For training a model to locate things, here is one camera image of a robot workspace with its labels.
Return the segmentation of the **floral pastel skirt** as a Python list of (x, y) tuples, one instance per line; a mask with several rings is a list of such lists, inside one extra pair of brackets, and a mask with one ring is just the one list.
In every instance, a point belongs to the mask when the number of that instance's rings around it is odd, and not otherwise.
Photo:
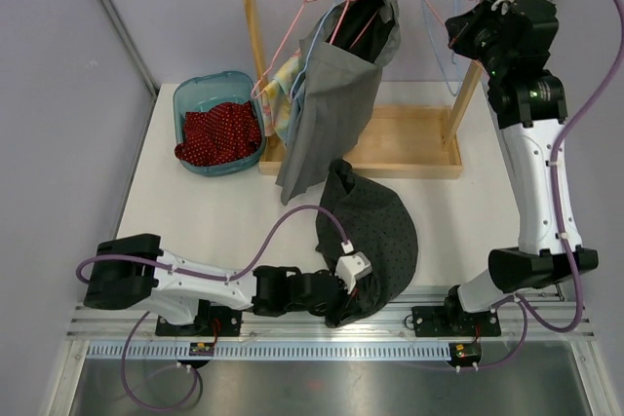
[(259, 95), (264, 131), (276, 135), (283, 142), (288, 139), (292, 103), (291, 90), (302, 69), (301, 51), (297, 50), (273, 75)]

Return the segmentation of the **red polka dot skirt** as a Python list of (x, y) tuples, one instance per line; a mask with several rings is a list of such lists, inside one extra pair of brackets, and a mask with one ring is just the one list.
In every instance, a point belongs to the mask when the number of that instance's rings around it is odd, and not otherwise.
[(223, 102), (209, 111), (185, 114), (175, 156), (199, 168), (219, 166), (250, 157), (262, 141), (253, 104)]

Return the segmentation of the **grey skirt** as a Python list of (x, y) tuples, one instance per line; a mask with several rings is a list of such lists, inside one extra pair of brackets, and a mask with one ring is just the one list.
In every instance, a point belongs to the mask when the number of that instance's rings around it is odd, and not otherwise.
[[(349, 2), (348, 8), (356, 1)], [(331, 162), (356, 146), (371, 119), (382, 70), (401, 46), (399, 0), (384, 0), (380, 13), (387, 38), (378, 49), (360, 55), (331, 45), (328, 39), (347, 11), (344, 5), (337, 6), (326, 20), (306, 69), (305, 99), (295, 138), (285, 145), (276, 179), (284, 205), (325, 181)], [(302, 66), (317, 24), (299, 41)]]

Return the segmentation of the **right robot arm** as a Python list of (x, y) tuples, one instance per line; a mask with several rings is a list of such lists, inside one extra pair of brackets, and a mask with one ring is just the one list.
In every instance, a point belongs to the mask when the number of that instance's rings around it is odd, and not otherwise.
[(483, 313), (526, 289), (565, 281), (599, 266), (583, 245), (568, 191), (565, 146), (558, 140), (568, 116), (562, 81), (545, 67), (559, 29), (548, 0), (481, 0), (447, 19), (449, 46), (487, 72), (487, 102), (496, 116), (502, 153), (520, 217), (516, 246), (492, 250), (487, 268), (448, 293), (445, 328), (464, 334)]

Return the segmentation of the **light blue denim skirt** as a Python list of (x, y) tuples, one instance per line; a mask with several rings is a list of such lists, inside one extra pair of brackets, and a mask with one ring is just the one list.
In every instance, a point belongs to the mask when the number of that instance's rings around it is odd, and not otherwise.
[(285, 145), (289, 146), (294, 138), (298, 125), (298, 119), (300, 117), (302, 107), (305, 99), (305, 73), (301, 72), (294, 81), (292, 90), (291, 90), (291, 113), (289, 117), (289, 122), (287, 126), (287, 137), (285, 140)]

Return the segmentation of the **dark dotted skirt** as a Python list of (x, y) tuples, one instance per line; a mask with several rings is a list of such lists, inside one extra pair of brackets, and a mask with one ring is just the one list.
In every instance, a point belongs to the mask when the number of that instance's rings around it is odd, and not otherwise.
[(344, 160), (330, 164), (320, 206), (344, 228), (356, 251), (370, 261), (370, 316), (411, 283), (418, 256), (414, 223), (399, 195), (354, 172)]

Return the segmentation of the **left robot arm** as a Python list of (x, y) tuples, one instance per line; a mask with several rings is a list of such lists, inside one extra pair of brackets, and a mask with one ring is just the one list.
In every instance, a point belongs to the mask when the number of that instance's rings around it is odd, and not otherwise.
[(212, 325), (213, 305), (260, 317), (327, 316), (347, 304), (358, 281), (372, 272), (361, 252), (349, 252), (331, 271), (258, 266), (245, 273), (193, 262), (161, 248), (160, 242), (157, 235), (140, 234), (100, 244), (96, 256), (77, 268), (87, 286), (84, 305), (150, 312), (200, 335)]

